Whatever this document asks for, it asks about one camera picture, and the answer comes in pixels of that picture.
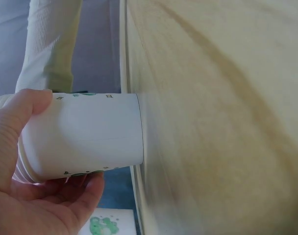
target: wooden board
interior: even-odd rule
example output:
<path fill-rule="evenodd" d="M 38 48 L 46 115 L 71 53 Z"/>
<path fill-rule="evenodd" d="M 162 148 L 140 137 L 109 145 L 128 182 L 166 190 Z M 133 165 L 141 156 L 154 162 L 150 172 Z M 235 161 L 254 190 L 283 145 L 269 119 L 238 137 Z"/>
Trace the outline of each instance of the wooden board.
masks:
<path fill-rule="evenodd" d="M 298 234 L 298 0 L 127 0 L 146 235 Z"/>

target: finger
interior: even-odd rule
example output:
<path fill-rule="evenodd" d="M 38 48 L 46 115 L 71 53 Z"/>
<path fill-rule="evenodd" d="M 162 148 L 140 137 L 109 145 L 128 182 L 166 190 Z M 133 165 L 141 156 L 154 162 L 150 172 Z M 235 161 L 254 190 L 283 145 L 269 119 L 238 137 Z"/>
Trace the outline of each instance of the finger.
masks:
<path fill-rule="evenodd" d="M 56 194 L 65 184 L 66 178 L 48 180 L 40 185 L 23 184 L 13 180 L 11 185 L 11 195 L 20 200 L 36 200 Z"/>
<path fill-rule="evenodd" d="M 0 109 L 0 190 L 10 193 L 17 162 L 17 141 L 32 114 L 44 111 L 52 100 L 50 91 L 22 90 Z"/>
<path fill-rule="evenodd" d="M 86 176 L 87 175 L 85 174 L 85 175 L 70 177 L 67 183 L 73 185 L 76 188 L 81 187 L 86 179 Z"/>
<path fill-rule="evenodd" d="M 17 139 L 32 114 L 42 113 L 52 101 L 51 90 L 24 89 L 15 94 L 0 113 L 9 117 L 6 125 L 17 133 Z"/>
<path fill-rule="evenodd" d="M 69 206 L 69 209 L 78 219 L 80 226 L 83 226 L 89 219 L 101 199 L 104 189 L 102 173 L 94 174 L 83 194 Z"/>
<path fill-rule="evenodd" d="M 44 200 L 60 204 L 66 201 L 72 201 L 73 198 L 78 197 L 83 193 L 83 189 L 78 186 L 81 185 L 85 179 L 85 175 L 75 176 L 68 179 L 67 183 L 55 195 L 45 197 Z"/>

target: paper cup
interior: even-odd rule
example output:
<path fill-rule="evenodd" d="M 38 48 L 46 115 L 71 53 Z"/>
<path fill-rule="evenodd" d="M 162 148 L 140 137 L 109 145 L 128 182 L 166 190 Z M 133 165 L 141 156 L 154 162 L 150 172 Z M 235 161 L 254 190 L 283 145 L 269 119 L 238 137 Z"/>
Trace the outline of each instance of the paper cup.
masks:
<path fill-rule="evenodd" d="M 0 108 L 13 95 L 0 97 Z M 13 178 L 39 183 L 143 162 L 136 94 L 53 94 L 19 139 Z"/>

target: white paper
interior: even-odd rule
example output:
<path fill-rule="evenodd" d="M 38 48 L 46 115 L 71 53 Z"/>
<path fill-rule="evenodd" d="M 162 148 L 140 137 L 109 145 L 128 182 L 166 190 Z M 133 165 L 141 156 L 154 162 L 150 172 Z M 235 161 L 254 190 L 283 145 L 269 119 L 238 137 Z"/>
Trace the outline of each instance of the white paper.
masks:
<path fill-rule="evenodd" d="M 52 104 L 31 118 L 21 140 L 22 161 L 38 181 L 141 164 L 137 95 L 53 94 Z"/>
<path fill-rule="evenodd" d="M 136 235 L 133 210 L 96 208 L 78 235 Z"/>

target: light green pants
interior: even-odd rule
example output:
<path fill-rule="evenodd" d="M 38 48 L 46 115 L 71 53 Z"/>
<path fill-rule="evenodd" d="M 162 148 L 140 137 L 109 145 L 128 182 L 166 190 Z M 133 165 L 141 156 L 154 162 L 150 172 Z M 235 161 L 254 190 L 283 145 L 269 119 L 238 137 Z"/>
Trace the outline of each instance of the light green pants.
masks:
<path fill-rule="evenodd" d="M 82 0 L 31 0 L 22 72 L 16 92 L 24 88 L 72 90 L 72 55 Z"/>

